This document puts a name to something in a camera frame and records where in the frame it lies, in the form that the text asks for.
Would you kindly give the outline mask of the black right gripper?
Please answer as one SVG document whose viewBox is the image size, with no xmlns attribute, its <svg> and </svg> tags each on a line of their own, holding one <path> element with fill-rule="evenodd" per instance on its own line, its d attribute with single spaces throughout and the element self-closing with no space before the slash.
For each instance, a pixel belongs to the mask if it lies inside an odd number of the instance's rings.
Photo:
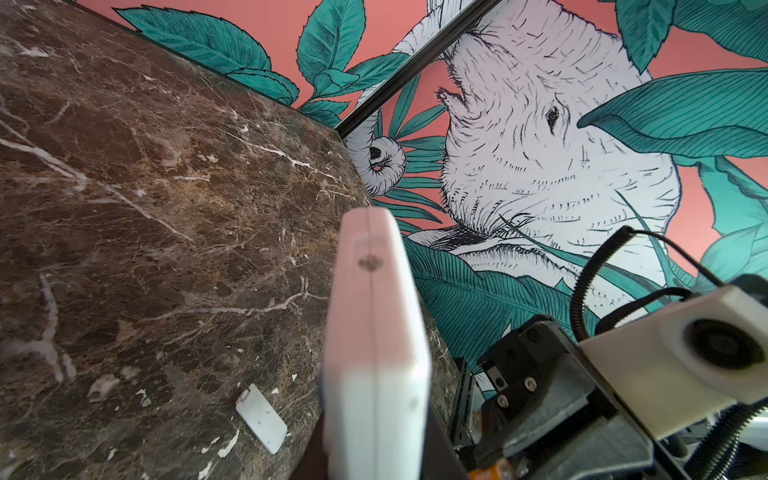
<svg viewBox="0 0 768 480">
<path fill-rule="evenodd" d="M 509 463 L 513 479 L 684 479 L 552 318 L 535 315 L 478 362 L 496 390 L 467 470 Z"/>
</svg>

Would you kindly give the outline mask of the orange AA battery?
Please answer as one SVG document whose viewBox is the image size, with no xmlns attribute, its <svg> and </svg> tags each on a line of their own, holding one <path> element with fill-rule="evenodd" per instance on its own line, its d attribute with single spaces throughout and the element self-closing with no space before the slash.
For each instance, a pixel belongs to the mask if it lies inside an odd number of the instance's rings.
<svg viewBox="0 0 768 480">
<path fill-rule="evenodd" d="M 468 478 L 470 480 L 512 480 L 514 474 L 509 463 L 501 460 L 494 466 L 471 471 Z"/>
</svg>

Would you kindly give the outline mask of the white remote control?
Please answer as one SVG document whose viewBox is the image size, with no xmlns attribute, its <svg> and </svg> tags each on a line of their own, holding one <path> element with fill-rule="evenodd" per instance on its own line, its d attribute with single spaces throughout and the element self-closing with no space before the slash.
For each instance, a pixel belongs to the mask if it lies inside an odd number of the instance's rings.
<svg viewBox="0 0 768 480">
<path fill-rule="evenodd" d="M 419 297 L 386 208 L 342 218 L 321 362 L 331 479 L 417 479 L 432 374 Z"/>
</svg>

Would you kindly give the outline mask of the white battery cover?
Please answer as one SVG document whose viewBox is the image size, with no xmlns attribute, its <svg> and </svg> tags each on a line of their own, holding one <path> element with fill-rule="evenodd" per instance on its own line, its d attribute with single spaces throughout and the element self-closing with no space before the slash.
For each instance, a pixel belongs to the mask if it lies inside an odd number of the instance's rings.
<svg viewBox="0 0 768 480">
<path fill-rule="evenodd" d="M 238 396 L 235 410 L 269 454 L 281 449 L 287 425 L 255 384 L 249 384 Z"/>
</svg>

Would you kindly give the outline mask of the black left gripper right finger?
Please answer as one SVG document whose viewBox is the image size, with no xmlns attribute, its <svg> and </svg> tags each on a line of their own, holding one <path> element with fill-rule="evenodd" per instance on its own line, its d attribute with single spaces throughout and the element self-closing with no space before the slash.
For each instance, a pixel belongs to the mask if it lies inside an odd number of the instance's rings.
<svg viewBox="0 0 768 480">
<path fill-rule="evenodd" d="M 420 479 L 468 479 L 468 473 L 435 413 L 427 414 Z"/>
</svg>

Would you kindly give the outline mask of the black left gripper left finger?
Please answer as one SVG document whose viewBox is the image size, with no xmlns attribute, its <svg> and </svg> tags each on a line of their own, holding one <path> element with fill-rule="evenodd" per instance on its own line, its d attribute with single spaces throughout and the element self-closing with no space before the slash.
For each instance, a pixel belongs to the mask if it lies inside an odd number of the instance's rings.
<svg viewBox="0 0 768 480">
<path fill-rule="evenodd" d="M 327 455 L 323 447 L 324 420 L 319 419 L 290 480 L 327 480 Z"/>
</svg>

